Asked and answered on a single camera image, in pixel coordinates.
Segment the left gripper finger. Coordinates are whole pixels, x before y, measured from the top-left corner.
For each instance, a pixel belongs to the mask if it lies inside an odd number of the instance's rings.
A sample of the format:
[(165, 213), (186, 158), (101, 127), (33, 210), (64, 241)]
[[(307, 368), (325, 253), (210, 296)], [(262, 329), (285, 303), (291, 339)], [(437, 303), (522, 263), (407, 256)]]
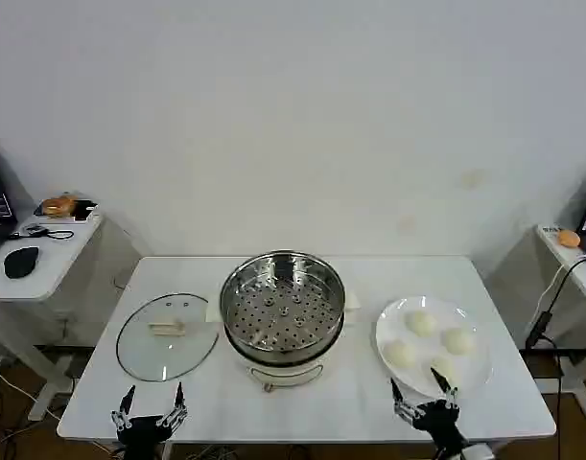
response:
[(164, 415), (158, 422), (160, 426), (180, 426), (186, 419), (188, 410), (185, 404), (182, 383), (180, 382), (176, 388), (176, 397), (174, 401), (174, 408)]
[(129, 412), (132, 405), (134, 393), (135, 386), (133, 385), (129, 389), (127, 394), (120, 401), (119, 408), (111, 412), (111, 420), (116, 426), (117, 431), (123, 431), (124, 429), (131, 428)]

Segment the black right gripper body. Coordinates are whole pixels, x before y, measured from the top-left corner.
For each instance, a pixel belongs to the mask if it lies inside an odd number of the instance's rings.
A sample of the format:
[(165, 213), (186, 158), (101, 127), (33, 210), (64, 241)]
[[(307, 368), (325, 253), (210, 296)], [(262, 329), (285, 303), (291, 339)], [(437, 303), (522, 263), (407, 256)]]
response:
[(454, 402), (425, 402), (416, 407), (412, 426), (428, 432), (438, 450), (463, 450), (468, 442), (457, 428), (459, 412)]

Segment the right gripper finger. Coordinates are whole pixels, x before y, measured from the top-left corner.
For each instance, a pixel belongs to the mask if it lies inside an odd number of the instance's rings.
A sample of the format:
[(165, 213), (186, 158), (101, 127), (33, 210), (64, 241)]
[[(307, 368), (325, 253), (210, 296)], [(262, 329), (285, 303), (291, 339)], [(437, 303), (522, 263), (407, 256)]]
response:
[(412, 425), (416, 417), (416, 408), (404, 399), (395, 379), (390, 379), (390, 385), (394, 413), (406, 423)]
[(452, 387), (450, 382), (440, 374), (435, 368), (431, 367), (431, 373), (434, 379), (445, 396), (445, 401), (449, 407), (457, 406), (457, 388)]

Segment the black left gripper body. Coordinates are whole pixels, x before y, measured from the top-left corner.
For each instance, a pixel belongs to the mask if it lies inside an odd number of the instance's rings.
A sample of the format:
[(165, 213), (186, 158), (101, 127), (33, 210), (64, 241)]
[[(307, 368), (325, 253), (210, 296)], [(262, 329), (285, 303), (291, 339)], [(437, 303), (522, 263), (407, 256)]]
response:
[(171, 426), (158, 424), (159, 416), (134, 417), (117, 428), (124, 460), (159, 459), (158, 447), (171, 437)]

